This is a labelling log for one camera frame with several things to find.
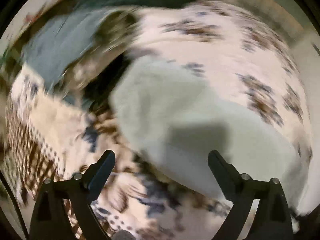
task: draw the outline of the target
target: clothing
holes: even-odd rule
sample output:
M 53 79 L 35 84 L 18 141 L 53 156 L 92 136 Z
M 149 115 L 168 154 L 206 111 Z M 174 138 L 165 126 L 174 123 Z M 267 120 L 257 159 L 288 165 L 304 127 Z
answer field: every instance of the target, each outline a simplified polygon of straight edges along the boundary
M 132 23 L 125 25 L 127 17 Z M 23 48 L 22 60 L 28 63 L 44 79 L 46 89 L 53 92 L 65 76 L 66 67 L 82 57 L 90 49 L 102 46 L 97 33 L 103 25 L 108 25 L 105 34 L 108 46 L 105 50 L 125 41 L 131 33 L 126 33 L 136 20 L 129 11 L 119 8 L 97 10 L 76 10 L 70 15 L 54 18 Z
M 263 181 L 279 178 L 289 205 L 299 199 L 292 186 L 303 187 L 308 167 L 293 145 L 254 112 L 220 99 L 205 80 L 180 65 L 155 56 L 137 59 L 110 103 L 131 148 L 170 179 L 224 199 L 208 166 L 209 152 L 218 150 L 240 173 Z
M 127 54 L 131 61 L 157 55 L 186 68 L 217 97 L 247 107 L 279 132 L 308 165 L 312 136 L 303 86 L 287 45 L 274 31 L 219 0 L 199 0 L 180 10 L 140 8 L 137 14 L 141 31 Z M 136 153 L 107 98 L 104 110 L 84 111 L 47 91 L 44 78 L 25 62 L 6 113 L 19 203 L 27 204 L 29 195 L 36 199 L 45 178 L 70 179 L 111 149 L 115 173 L 91 205 L 110 235 L 122 228 L 137 239 L 212 239 L 230 205 L 180 185 Z M 299 187 L 293 186 L 297 195 Z M 83 239 L 68 202 L 66 209 L 75 235 Z

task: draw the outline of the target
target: metal screw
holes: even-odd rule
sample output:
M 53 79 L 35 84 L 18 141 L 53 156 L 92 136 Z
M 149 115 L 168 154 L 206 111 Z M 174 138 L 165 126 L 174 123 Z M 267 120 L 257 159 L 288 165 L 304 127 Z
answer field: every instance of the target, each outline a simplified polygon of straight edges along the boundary
M 246 173 L 242 173 L 241 174 L 241 178 L 244 179 L 244 180 L 248 180 L 248 179 L 250 179 L 250 176 L 248 174 L 246 174 Z
M 44 180 L 44 184 L 49 184 L 51 182 L 51 179 L 50 178 L 46 178 L 45 180 Z
M 79 179 L 82 178 L 82 174 L 81 174 L 81 173 L 77 173 L 77 174 L 75 174 L 75 175 L 73 176 L 73 178 L 74 178 L 75 180 L 79 180 Z
M 279 184 L 280 183 L 279 179 L 277 179 L 277 178 L 272 178 L 272 182 L 274 184 Z

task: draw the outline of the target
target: blue fabric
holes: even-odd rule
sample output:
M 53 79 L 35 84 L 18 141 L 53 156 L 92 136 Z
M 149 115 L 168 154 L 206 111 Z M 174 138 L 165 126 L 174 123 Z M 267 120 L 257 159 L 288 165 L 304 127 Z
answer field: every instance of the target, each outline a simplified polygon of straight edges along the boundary
M 23 48 L 23 61 L 43 77 L 50 90 L 65 68 L 93 46 L 92 36 L 109 13 L 107 9 L 78 10 L 50 20 Z
M 93 46 L 93 34 L 112 10 L 105 6 L 180 8 L 191 1 L 194 0 L 80 0 L 73 13 L 47 22 L 23 48 L 22 60 L 44 78 L 50 92 L 65 68 Z

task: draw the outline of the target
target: white towel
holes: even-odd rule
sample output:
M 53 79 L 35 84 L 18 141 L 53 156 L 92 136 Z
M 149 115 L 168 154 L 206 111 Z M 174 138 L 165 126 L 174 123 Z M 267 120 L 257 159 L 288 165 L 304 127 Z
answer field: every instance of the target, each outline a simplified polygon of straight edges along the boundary
M 240 173 L 280 179 L 296 205 L 307 168 L 271 125 L 249 109 L 220 99 L 203 79 L 158 57 L 136 60 L 110 97 L 120 129 L 134 150 L 169 178 L 209 197 L 221 189 L 207 163 L 218 150 Z

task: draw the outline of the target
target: floral print fabric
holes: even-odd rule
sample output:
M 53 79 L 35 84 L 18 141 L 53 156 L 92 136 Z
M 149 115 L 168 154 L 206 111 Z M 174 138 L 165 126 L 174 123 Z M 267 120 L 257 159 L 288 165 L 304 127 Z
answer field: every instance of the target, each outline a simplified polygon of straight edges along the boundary
M 268 26 L 219 0 L 138 13 L 142 31 L 132 50 L 160 55 L 206 79 L 218 96 L 251 109 L 310 161 L 304 90 L 288 47 Z M 28 195 L 36 199 L 45 178 L 70 179 L 111 149 L 116 165 L 91 203 L 109 235 L 125 229 L 137 239 L 212 239 L 231 208 L 170 180 L 132 151 L 111 109 L 84 112 L 48 95 L 41 76 L 26 64 L 13 84 L 6 119 L 21 205 Z M 65 207 L 74 234 L 84 239 L 68 201 Z

